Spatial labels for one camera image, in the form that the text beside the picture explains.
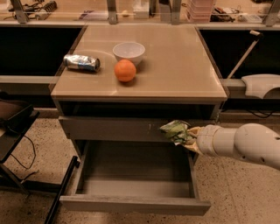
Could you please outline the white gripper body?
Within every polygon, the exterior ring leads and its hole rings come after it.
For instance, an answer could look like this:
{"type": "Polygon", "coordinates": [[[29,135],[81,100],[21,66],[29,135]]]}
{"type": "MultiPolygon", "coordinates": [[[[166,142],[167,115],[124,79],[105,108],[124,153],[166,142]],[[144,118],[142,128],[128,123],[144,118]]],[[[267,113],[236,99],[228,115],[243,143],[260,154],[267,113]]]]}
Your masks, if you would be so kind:
{"type": "Polygon", "coordinates": [[[235,158],[235,132],[236,129],[207,125],[200,130],[196,143],[203,155],[235,158]]]}

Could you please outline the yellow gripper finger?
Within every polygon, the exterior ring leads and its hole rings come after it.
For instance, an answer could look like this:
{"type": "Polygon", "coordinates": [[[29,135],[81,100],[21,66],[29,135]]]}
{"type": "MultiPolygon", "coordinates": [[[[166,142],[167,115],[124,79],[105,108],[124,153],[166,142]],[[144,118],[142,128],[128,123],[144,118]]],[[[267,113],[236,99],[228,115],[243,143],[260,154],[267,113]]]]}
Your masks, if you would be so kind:
{"type": "Polygon", "coordinates": [[[199,147],[196,143],[193,143],[192,145],[187,145],[186,144],[185,148],[187,148],[189,151],[193,151],[193,152],[198,153],[198,154],[201,153],[201,151],[200,151],[200,149],[199,149],[199,147]]]}
{"type": "Polygon", "coordinates": [[[202,130],[201,127],[193,127],[188,129],[186,133],[191,138],[197,138],[201,130],[202,130]]]}

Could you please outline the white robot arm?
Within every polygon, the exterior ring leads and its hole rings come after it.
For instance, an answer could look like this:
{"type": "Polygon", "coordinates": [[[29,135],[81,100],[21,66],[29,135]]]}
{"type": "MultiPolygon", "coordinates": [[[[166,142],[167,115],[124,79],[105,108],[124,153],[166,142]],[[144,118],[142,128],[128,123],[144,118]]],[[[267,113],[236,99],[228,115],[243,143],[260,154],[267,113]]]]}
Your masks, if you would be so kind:
{"type": "Polygon", "coordinates": [[[207,125],[187,129],[186,133],[194,141],[185,147],[200,155],[234,158],[280,170],[280,136],[261,124],[247,123],[239,128],[207,125]]]}

